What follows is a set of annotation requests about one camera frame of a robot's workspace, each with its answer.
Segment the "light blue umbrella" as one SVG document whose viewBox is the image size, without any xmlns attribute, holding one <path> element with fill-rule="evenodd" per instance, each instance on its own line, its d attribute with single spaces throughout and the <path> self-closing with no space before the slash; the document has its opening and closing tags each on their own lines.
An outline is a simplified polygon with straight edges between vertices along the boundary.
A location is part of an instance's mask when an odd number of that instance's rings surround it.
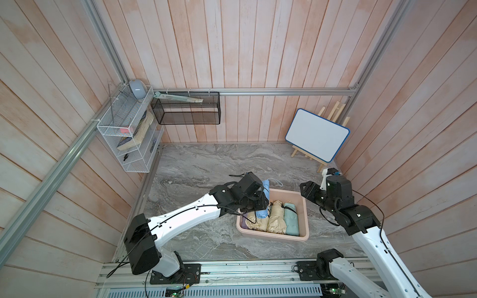
<svg viewBox="0 0 477 298">
<path fill-rule="evenodd" d="M 255 204 L 255 216 L 257 219 L 265 219 L 269 215 L 270 204 L 270 182 L 274 182 L 279 187 L 283 187 L 283 183 L 275 178 L 268 178 L 262 181 L 262 187 L 259 191 L 259 200 Z"/>
</svg>

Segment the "pink plastic storage box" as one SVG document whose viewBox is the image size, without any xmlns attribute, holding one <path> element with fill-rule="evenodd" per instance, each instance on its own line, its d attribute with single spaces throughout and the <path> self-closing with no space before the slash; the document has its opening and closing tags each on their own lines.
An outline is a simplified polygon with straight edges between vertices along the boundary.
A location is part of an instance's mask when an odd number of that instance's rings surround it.
<svg viewBox="0 0 477 298">
<path fill-rule="evenodd" d="M 272 240 L 277 242 L 305 242 L 309 238 L 308 212 L 306 208 L 306 199 L 299 192 L 286 191 L 281 189 L 270 189 L 270 199 L 281 202 L 290 202 L 296 206 L 299 222 L 299 236 L 282 235 L 276 233 L 259 232 L 255 230 L 243 230 L 240 227 L 240 218 L 237 217 L 236 228 L 246 237 L 258 238 L 262 240 Z"/>
</svg>

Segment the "cream umbrella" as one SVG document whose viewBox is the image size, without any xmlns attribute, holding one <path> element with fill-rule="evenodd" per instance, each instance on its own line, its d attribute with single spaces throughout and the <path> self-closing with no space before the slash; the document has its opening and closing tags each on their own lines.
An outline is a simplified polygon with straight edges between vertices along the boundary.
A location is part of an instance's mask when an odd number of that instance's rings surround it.
<svg viewBox="0 0 477 298">
<path fill-rule="evenodd" d="M 245 224 L 250 230 L 266 232 L 269 219 L 270 213 L 268 212 L 268 210 L 253 211 L 247 214 Z"/>
<path fill-rule="evenodd" d="M 286 233 L 286 222 L 284 220 L 284 208 L 281 201 L 272 202 L 270 216 L 267 225 L 268 233 L 284 235 Z"/>
</svg>

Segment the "mint green umbrella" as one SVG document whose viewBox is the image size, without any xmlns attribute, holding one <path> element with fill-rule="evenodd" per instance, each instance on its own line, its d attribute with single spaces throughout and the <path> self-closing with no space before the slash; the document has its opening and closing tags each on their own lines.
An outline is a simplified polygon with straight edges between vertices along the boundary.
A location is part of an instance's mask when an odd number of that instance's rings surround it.
<svg viewBox="0 0 477 298">
<path fill-rule="evenodd" d="M 286 234 L 290 236 L 299 236 L 299 222 L 296 206 L 292 203 L 285 203 L 284 221 L 286 224 Z"/>
</svg>

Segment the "lilac umbrella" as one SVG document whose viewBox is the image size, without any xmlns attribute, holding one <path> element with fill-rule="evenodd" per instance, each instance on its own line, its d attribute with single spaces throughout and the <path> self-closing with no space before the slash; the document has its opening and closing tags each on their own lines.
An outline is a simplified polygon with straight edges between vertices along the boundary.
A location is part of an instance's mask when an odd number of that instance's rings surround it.
<svg viewBox="0 0 477 298">
<path fill-rule="evenodd" d="M 241 217 L 241 218 L 240 218 L 240 227 L 241 227 L 241 229 L 243 229 L 243 230 L 248 230 L 247 222 L 248 222 L 247 217 Z"/>
</svg>

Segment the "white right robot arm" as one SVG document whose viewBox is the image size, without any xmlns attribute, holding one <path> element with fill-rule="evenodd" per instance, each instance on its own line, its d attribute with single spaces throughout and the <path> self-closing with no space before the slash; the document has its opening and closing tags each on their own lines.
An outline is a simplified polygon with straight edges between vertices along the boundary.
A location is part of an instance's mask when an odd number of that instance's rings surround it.
<svg viewBox="0 0 477 298">
<path fill-rule="evenodd" d="M 312 181 L 300 185 L 301 195 L 334 216 L 334 225 L 344 228 L 360 246 L 379 274 L 380 287 L 357 270 L 336 249 L 318 253 L 315 262 L 300 261 L 296 272 L 302 281 L 335 279 L 359 298 L 427 298 L 419 284 L 396 253 L 383 230 L 384 222 L 373 211 L 355 202 L 351 181 L 335 168 L 326 168 L 320 184 Z"/>
</svg>

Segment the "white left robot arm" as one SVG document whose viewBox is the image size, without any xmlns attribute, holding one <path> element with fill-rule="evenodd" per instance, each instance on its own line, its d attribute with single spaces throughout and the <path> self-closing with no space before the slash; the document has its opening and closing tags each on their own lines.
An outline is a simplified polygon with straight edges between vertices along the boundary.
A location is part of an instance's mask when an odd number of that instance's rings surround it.
<svg viewBox="0 0 477 298">
<path fill-rule="evenodd" d="M 237 176 L 239 181 L 217 185 L 191 204 L 167 214 L 149 217 L 135 216 L 125 233 L 125 259 L 133 275 L 153 272 L 170 279 L 184 274 L 186 269 L 177 252 L 165 244 L 203 222 L 231 214 L 258 216 L 270 203 L 270 182 L 260 180 L 252 172 Z"/>
</svg>

